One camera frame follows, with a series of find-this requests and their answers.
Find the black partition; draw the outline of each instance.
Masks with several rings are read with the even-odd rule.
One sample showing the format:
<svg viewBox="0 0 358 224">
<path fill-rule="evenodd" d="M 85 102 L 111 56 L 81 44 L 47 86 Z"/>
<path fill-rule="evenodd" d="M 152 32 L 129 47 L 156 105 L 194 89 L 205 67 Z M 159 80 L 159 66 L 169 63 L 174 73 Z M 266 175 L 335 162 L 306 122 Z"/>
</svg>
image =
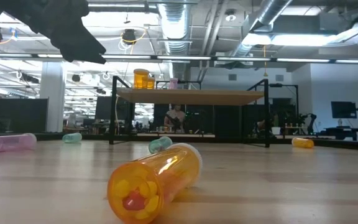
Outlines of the black partition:
<svg viewBox="0 0 358 224">
<path fill-rule="evenodd" d="M 170 110 L 169 104 L 154 104 L 154 113 L 153 113 L 154 127 L 161 127 L 164 125 L 165 115 L 169 110 Z"/>
<path fill-rule="evenodd" d="M 123 98 L 118 98 L 116 104 L 116 111 L 118 120 L 128 119 L 129 102 Z M 95 119 L 110 119 L 111 118 L 111 96 L 99 96 L 96 103 Z"/>
<path fill-rule="evenodd" d="M 214 133 L 214 106 L 213 105 L 186 105 L 186 115 L 190 120 L 189 130 L 202 130 L 205 134 Z"/>
<path fill-rule="evenodd" d="M 241 138 L 240 106 L 214 106 L 215 136 L 218 139 Z"/>
<path fill-rule="evenodd" d="M 265 105 L 245 105 L 242 107 L 242 135 L 245 138 L 253 134 L 257 122 L 265 119 L 264 109 Z"/>
<path fill-rule="evenodd" d="M 0 122 L 14 133 L 46 131 L 48 99 L 0 99 Z"/>
</svg>

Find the silver ductwork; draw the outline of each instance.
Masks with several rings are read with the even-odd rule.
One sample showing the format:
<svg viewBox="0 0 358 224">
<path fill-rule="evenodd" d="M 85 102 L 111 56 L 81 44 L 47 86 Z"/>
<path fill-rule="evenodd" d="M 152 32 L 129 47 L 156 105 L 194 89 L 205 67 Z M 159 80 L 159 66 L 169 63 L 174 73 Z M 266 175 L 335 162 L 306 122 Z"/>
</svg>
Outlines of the silver ductwork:
<svg viewBox="0 0 358 224">
<path fill-rule="evenodd" d="M 161 15 L 161 28 L 165 39 L 186 40 L 190 26 L 190 7 L 187 4 L 158 4 Z M 188 42 L 165 42 L 165 50 L 169 55 L 187 55 Z M 172 63 L 170 75 L 179 80 L 189 80 L 189 63 Z"/>
<path fill-rule="evenodd" d="M 246 30 L 243 30 L 245 36 L 252 30 L 263 26 L 272 26 L 274 21 L 280 16 L 284 9 L 292 0 L 263 0 L 256 16 L 248 16 L 245 23 Z M 253 45 L 243 45 L 242 42 L 232 51 L 232 57 L 245 57 L 251 51 Z"/>
<path fill-rule="evenodd" d="M 272 24 L 292 0 L 264 0 L 260 4 L 257 20 L 264 26 Z"/>
</svg>

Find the ceiling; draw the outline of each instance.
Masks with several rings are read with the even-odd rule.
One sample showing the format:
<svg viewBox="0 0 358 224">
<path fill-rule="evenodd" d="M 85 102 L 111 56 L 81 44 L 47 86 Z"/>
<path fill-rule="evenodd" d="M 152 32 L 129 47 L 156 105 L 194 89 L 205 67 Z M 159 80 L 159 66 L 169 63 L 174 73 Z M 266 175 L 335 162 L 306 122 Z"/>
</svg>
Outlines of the ceiling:
<svg viewBox="0 0 358 224">
<path fill-rule="evenodd" d="M 122 3 L 122 1 L 94 1 L 91 3 Z M 211 19 L 210 9 L 212 7 L 212 0 L 204 1 L 187 1 L 196 2 L 191 5 L 191 21 L 190 21 L 190 55 L 199 55 L 203 39 L 206 32 L 206 25 Z M 236 19 L 234 21 L 227 21 L 223 19 L 219 32 L 218 40 L 215 41 L 212 53 L 215 52 L 230 52 L 242 41 L 242 25 L 246 15 L 252 14 L 259 9 L 261 0 L 231 0 L 227 8 L 235 9 Z M 358 14 L 358 0 L 293 0 L 289 7 L 285 9 L 282 15 L 298 15 L 298 16 L 315 16 L 320 13 L 329 12 L 330 14 L 341 13 L 344 18 L 348 18 L 353 14 Z M 165 54 L 165 39 L 162 34 L 160 19 L 157 14 L 145 14 L 141 12 L 91 12 L 88 16 L 83 18 L 85 27 L 103 44 L 107 50 L 107 54 Z M 0 27 L 3 34 L 3 41 L 9 40 L 6 44 L 0 44 L 0 52 L 9 53 L 54 53 L 59 54 L 58 49 L 51 45 L 50 41 L 42 35 L 33 33 L 29 27 L 18 20 L 11 18 L 8 15 L 0 16 Z M 12 30 L 16 31 L 15 38 L 12 38 Z M 123 49 L 121 42 L 121 34 L 125 29 L 135 29 L 135 34 L 140 37 L 144 34 L 133 48 Z M 294 47 L 294 46 L 279 46 L 268 45 L 266 51 L 261 46 L 252 48 L 251 53 L 255 57 L 320 57 L 326 47 Z M 348 52 L 346 47 L 342 48 L 344 52 Z M 353 51 L 358 51 L 358 45 L 353 47 Z M 287 67 L 286 64 L 275 65 L 272 63 L 269 66 Z M 65 62 L 64 66 L 67 70 L 67 86 L 94 86 L 106 87 L 107 95 L 109 95 L 109 86 L 112 83 L 112 76 L 119 75 L 125 78 L 128 83 L 133 82 L 133 70 L 136 68 L 145 68 L 155 75 L 157 80 L 169 79 L 168 63 L 127 63 L 127 62 L 108 62 L 105 65 L 99 65 L 89 62 Z M 263 67 L 264 63 L 255 63 L 253 67 Z M 14 85 L 22 88 L 1 88 L 9 93 L 5 94 L 0 90 L 0 95 L 12 96 L 30 96 L 38 97 L 39 86 L 33 85 L 32 88 L 26 88 L 29 85 L 20 81 L 17 76 L 17 71 L 22 71 L 28 75 L 41 80 L 42 62 L 41 61 L 17 61 L 17 60 L 2 60 L 0 59 L 0 85 Z M 72 75 L 87 75 L 91 76 L 92 82 L 73 82 Z M 67 89 L 66 91 L 66 107 L 67 111 L 75 108 L 85 108 L 88 114 L 93 114 L 96 102 L 89 99 L 94 99 L 91 96 L 98 96 L 95 89 L 89 90 Z"/>
</svg>

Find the wooden table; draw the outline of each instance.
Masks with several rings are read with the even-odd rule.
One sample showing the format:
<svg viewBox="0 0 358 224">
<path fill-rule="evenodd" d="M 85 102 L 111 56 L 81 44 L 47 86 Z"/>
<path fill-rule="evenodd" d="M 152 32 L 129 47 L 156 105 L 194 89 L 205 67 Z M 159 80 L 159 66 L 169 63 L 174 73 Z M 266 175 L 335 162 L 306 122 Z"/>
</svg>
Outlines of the wooden table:
<svg viewBox="0 0 358 224">
<path fill-rule="evenodd" d="M 231 90 L 142 90 L 118 88 L 117 94 L 131 103 L 184 105 L 247 105 L 264 97 L 262 91 Z"/>
<path fill-rule="evenodd" d="M 106 200 L 119 165 L 147 142 L 38 142 L 0 153 L 0 224 L 120 224 Z M 358 151 L 193 144 L 200 181 L 153 224 L 358 224 Z"/>
</svg>

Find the wooden shelf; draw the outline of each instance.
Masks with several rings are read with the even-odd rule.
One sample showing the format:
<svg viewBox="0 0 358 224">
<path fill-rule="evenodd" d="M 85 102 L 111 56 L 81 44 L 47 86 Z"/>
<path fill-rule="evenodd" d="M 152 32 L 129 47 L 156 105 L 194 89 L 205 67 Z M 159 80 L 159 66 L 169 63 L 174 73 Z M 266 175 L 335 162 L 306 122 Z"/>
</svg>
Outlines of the wooden shelf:
<svg viewBox="0 0 358 224">
<path fill-rule="evenodd" d="M 131 103 L 184 105 L 247 105 L 264 97 L 262 91 L 142 90 L 118 88 L 117 94 Z"/>
</svg>

